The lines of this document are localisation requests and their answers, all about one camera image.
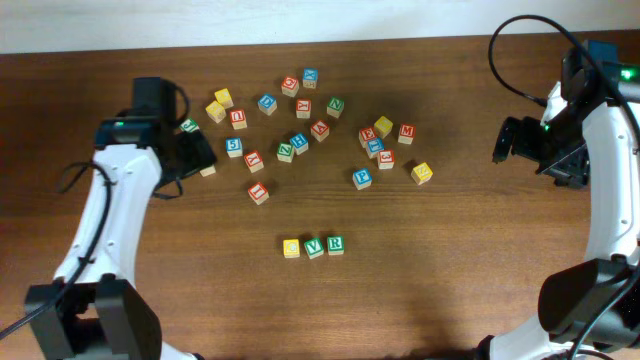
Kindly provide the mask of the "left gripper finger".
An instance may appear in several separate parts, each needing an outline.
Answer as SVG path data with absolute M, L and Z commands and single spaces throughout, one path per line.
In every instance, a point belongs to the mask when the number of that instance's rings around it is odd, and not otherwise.
M 191 132 L 190 140 L 193 147 L 193 160 L 199 168 L 206 168 L 217 162 L 217 157 L 210 143 L 201 131 Z
M 194 175 L 204 168 L 199 168 L 193 160 L 193 147 L 190 133 L 182 132 L 177 136 L 177 158 L 179 160 L 179 178 L 184 179 Z

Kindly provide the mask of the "yellow C block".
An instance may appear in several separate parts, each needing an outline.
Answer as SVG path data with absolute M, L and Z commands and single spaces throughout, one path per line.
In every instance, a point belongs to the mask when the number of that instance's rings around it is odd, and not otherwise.
M 300 256 L 300 243 L 298 239 L 285 239 L 283 241 L 283 255 L 287 259 Z

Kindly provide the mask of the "green V block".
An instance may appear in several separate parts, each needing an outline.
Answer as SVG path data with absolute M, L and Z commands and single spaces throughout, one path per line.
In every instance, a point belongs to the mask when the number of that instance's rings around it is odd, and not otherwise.
M 324 246 L 320 238 L 312 238 L 304 243 L 307 256 L 310 259 L 317 258 L 325 253 Z

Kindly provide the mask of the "green R block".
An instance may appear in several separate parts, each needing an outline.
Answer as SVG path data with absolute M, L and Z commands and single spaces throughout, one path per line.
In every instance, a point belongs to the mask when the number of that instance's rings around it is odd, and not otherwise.
M 345 251 L 345 242 L 342 236 L 329 236 L 327 238 L 328 254 L 330 256 L 343 255 Z

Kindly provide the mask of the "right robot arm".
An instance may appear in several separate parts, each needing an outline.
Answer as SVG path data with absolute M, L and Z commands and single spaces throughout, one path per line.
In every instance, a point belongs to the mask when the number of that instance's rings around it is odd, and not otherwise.
M 493 160 L 521 156 L 558 186 L 589 188 L 586 253 L 545 280 L 532 318 L 485 338 L 477 359 L 574 359 L 639 346 L 639 69 L 598 41 L 577 44 L 561 65 L 542 118 L 507 118 Z

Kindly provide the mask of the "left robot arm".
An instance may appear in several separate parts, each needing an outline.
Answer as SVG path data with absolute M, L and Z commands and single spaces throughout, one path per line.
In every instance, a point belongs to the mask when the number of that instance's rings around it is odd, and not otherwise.
M 188 124 L 184 90 L 160 77 L 133 81 L 132 105 L 99 126 L 95 152 L 71 164 L 92 174 L 71 247 L 53 280 L 28 289 L 24 308 L 47 359 L 190 359 L 169 345 L 135 286 L 148 203 L 160 188 L 213 169 L 206 137 Z

